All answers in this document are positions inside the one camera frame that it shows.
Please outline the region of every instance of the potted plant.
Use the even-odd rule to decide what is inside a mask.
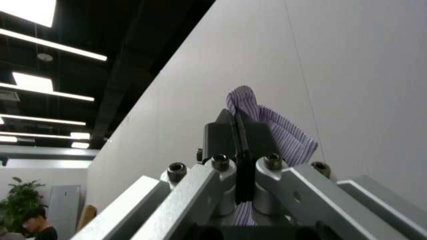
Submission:
[[[22,227],[22,219],[26,211],[44,206],[42,198],[36,188],[45,186],[38,183],[37,180],[24,182],[19,177],[12,177],[16,184],[10,183],[12,188],[6,199],[0,201],[0,219],[9,232],[22,233],[28,236],[29,233]]]

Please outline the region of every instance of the black ceiling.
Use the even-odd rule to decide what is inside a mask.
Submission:
[[[67,135],[91,133],[100,149],[144,90],[215,0],[57,0],[52,28],[0,12],[0,28],[106,55],[107,61],[0,35],[0,82],[12,71],[52,79],[53,88],[94,102],[13,90],[20,101],[0,100],[0,113],[86,122],[65,125],[4,118],[0,131]],[[37,54],[47,53],[44,62]],[[0,91],[11,91],[0,87]],[[34,138],[26,146],[70,147],[72,140]]]

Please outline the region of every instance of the person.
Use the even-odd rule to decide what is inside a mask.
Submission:
[[[3,223],[3,219],[0,219],[0,240],[25,240],[21,233],[8,232],[5,227],[2,227]]]
[[[35,240],[57,240],[57,231],[46,220],[46,211],[40,206],[24,214],[23,227],[30,233],[36,233]]]

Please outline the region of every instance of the striped fabric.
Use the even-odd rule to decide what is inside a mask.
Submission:
[[[267,124],[276,140],[280,155],[290,167],[308,162],[318,146],[314,138],[307,136],[288,119],[268,107],[258,105],[254,92],[248,86],[239,86],[230,92],[227,95],[226,104],[233,115],[237,110],[243,111],[255,121]],[[251,202],[244,202],[237,206],[234,224],[255,225],[251,212]]]

